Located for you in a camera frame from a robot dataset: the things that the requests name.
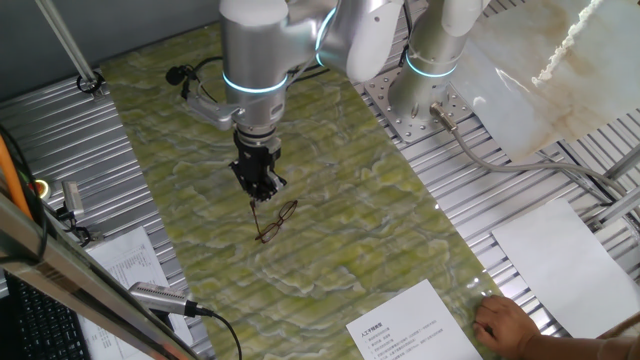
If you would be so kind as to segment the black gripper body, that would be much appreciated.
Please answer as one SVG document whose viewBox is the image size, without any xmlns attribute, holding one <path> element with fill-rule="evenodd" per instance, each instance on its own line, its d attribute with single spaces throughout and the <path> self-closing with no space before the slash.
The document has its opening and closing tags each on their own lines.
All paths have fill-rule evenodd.
<svg viewBox="0 0 640 360">
<path fill-rule="evenodd" d="M 275 172 L 275 163 L 280 158 L 281 150 L 276 146 L 270 150 L 267 146 L 249 146 L 241 140 L 235 140 L 238 158 L 230 167 L 244 189 L 245 181 L 266 181 L 268 170 Z"/>
</svg>

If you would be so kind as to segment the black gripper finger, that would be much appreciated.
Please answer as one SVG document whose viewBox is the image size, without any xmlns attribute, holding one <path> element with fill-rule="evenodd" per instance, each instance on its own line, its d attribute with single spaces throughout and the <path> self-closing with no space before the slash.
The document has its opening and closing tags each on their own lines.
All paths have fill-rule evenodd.
<svg viewBox="0 0 640 360">
<path fill-rule="evenodd" d="M 270 180 L 267 181 L 245 181 L 245 192 L 252 200 L 258 202 L 266 202 L 273 196 L 273 185 Z"/>
<path fill-rule="evenodd" d="M 266 186 L 269 198 L 272 198 L 275 194 L 277 194 L 286 184 L 287 181 L 284 178 L 280 177 L 271 170 L 267 171 Z"/>
</svg>

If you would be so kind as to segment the person's hand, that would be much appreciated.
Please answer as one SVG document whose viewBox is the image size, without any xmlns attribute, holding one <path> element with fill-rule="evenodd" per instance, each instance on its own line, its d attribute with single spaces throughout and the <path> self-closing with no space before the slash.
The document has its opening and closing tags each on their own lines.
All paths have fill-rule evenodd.
<svg viewBox="0 0 640 360">
<path fill-rule="evenodd" d="M 476 339 L 506 359 L 525 359 L 526 347 L 540 331 L 534 321 L 511 299 L 484 297 L 476 310 Z"/>
</svg>

